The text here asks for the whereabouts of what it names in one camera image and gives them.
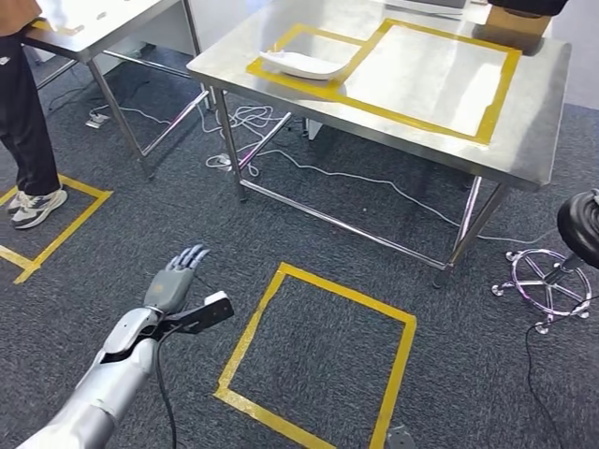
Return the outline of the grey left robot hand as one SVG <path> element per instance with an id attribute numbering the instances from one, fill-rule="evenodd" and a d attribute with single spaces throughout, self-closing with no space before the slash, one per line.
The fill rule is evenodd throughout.
<path id="1" fill-rule="evenodd" d="M 209 252 L 205 245 L 197 244 L 173 257 L 153 277 L 144 305 L 165 315 L 181 311 L 196 268 Z"/>

